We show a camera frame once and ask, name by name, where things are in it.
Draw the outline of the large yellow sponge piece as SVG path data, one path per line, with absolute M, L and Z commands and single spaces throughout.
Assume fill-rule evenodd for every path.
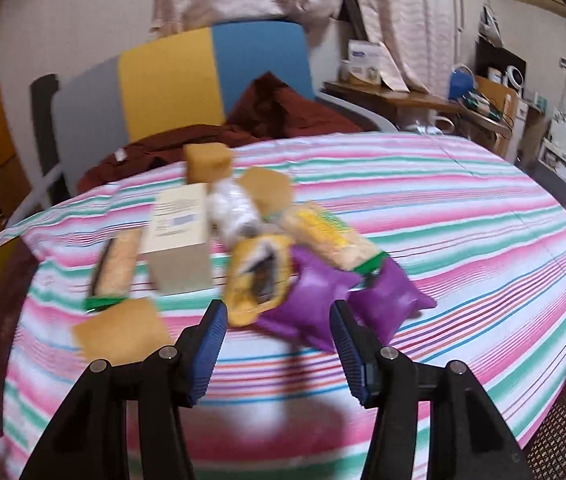
M 126 299 L 72 329 L 82 356 L 112 365 L 141 362 L 173 340 L 149 298 Z

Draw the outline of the pink patterned curtain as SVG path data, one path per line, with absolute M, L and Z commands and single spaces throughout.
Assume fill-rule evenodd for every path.
M 155 38 L 212 24 L 288 18 L 321 29 L 344 0 L 154 0 Z M 399 91 L 448 94 L 454 64 L 454 0 L 355 0 L 364 37 L 385 49 L 382 80 Z

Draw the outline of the white blue mask box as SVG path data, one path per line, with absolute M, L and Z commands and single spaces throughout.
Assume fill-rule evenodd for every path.
M 372 42 L 350 39 L 348 41 L 347 72 L 353 82 L 379 86 L 382 84 L 382 49 Z

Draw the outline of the grey yellow blue chair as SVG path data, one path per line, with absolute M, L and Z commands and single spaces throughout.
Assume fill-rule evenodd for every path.
M 304 29 L 282 21 L 235 22 L 192 30 L 126 50 L 66 81 L 29 86 L 43 177 L 8 219 L 25 219 L 54 188 L 78 192 L 86 170 L 126 144 L 166 130 L 220 125 L 249 84 L 273 73 L 308 100 L 344 114 L 365 131 L 393 132 L 386 118 L 315 91 Z

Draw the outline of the cluttered wooden shelf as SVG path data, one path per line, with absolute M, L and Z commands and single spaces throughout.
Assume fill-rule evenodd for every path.
M 502 46 L 477 38 L 472 61 L 478 77 L 518 94 L 494 99 L 497 105 L 527 110 L 527 125 L 514 128 L 506 159 L 530 165 L 542 136 L 566 156 L 566 18 L 517 2 L 497 11 Z

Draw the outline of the dark red garment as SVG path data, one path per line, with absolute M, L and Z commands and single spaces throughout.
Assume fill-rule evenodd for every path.
M 271 140 L 361 130 L 345 115 L 304 98 L 268 72 L 251 82 L 224 124 L 171 129 L 128 144 L 123 148 L 124 159 L 109 154 L 85 171 L 77 191 L 85 193 L 109 182 L 181 162 L 187 144 L 220 143 L 239 148 Z

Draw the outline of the wooden side table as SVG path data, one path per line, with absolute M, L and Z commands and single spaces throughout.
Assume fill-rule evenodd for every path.
M 323 90 L 335 98 L 372 110 L 397 128 L 417 122 L 435 126 L 438 116 L 449 118 L 454 123 L 454 133 L 483 145 L 501 158 L 507 157 L 511 130 L 457 102 L 420 92 L 396 92 L 337 81 L 326 81 Z

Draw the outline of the yellow sponge cube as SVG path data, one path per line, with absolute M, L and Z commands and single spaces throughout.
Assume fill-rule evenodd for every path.
M 222 143 L 187 144 L 187 183 L 213 183 L 233 174 L 233 152 Z

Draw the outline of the purple snack packet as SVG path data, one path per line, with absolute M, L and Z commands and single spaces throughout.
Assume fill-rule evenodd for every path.
M 383 260 L 379 273 L 364 288 L 352 292 L 347 304 L 357 321 L 369 327 L 382 344 L 390 343 L 407 318 L 437 306 L 392 258 Z
M 296 281 L 281 304 L 258 315 L 255 325 L 285 340 L 335 352 L 330 330 L 330 309 L 345 300 L 362 276 L 330 266 L 306 247 L 291 248 Z

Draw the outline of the cream square box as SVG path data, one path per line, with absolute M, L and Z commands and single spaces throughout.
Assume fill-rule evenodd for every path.
M 168 188 L 157 195 L 140 256 L 161 295 L 213 286 L 206 183 Z

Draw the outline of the round yellow sponge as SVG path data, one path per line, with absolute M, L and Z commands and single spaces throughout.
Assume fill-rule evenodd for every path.
M 237 183 L 245 190 L 262 217 L 278 214 L 294 199 L 291 179 L 281 172 L 263 167 L 248 168 Z

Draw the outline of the white plastic wrapped roll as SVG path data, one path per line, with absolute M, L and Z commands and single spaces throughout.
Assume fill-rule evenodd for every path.
M 232 178 L 210 185 L 207 211 L 210 223 L 227 249 L 261 232 L 258 209 L 243 186 Z

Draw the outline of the striped pink green bedsheet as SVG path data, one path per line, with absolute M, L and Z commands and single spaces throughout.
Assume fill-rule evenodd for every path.
M 234 168 L 287 174 L 370 238 L 436 307 L 394 337 L 409 358 L 460 360 L 526 444 L 566 381 L 566 210 L 501 158 L 454 136 L 330 134 L 239 148 Z M 39 258 L 3 391 L 0 479 L 20 476 L 85 364 L 72 336 L 100 250 L 143 226 L 176 164 L 94 188 L 0 233 Z M 374 413 L 338 358 L 255 330 L 225 336 L 206 395 L 181 414 L 201 479 L 356 479 Z

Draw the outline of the green cracker pack left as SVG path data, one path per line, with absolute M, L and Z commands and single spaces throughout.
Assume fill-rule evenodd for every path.
M 86 312 L 100 312 L 128 298 L 141 238 L 142 229 L 136 228 L 119 231 L 107 241 L 84 300 Z

